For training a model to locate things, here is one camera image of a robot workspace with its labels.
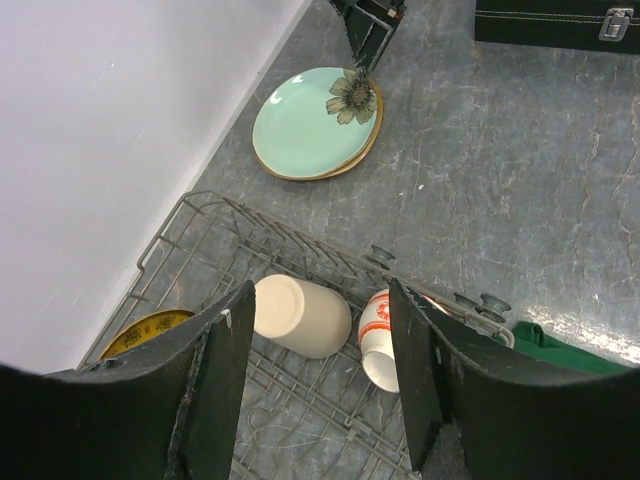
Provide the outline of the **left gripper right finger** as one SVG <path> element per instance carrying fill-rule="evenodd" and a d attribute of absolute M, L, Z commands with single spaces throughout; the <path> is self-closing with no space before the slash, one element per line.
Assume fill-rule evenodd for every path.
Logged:
<path fill-rule="evenodd" d="M 521 354 L 389 284 L 406 439 L 422 472 L 455 423 L 475 479 L 635 479 L 639 373 L 598 375 Z"/>

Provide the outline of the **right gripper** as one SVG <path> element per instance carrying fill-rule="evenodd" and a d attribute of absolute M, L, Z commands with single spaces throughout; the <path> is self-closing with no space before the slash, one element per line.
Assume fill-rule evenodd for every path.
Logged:
<path fill-rule="evenodd" d="M 356 71 L 369 76 L 406 11 L 404 0 L 329 0 L 342 15 Z"/>

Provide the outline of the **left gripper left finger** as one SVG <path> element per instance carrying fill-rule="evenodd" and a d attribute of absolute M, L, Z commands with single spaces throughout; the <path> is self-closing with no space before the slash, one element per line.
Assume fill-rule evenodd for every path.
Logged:
<path fill-rule="evenodd" d="M 5 479 L 225 479 L 254 332 L 246 282 L 83 370 L 1 370 Z"/>

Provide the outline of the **yellow patterned small plate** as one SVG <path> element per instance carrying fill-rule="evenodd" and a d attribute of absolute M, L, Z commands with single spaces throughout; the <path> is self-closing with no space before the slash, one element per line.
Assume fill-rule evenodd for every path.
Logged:
<path fill-rule="evenodd" d="M 194 315 L 195 313 L 189 310 L 171 309 L 154 312 L 136 320 L 116 335 L 99 359 L 112 358 L 135 348 L 189 320 Z"/>

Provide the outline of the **beige cup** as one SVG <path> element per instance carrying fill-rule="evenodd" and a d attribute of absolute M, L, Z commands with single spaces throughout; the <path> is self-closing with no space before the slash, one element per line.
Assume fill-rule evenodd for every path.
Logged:
<path fill-rule="evenodd" d="M 284 274 L 262 278 L 255 290 L 260 336 L 311 359 L 335 354 L 349 338 L 351 310 L 336 291 Z"/>

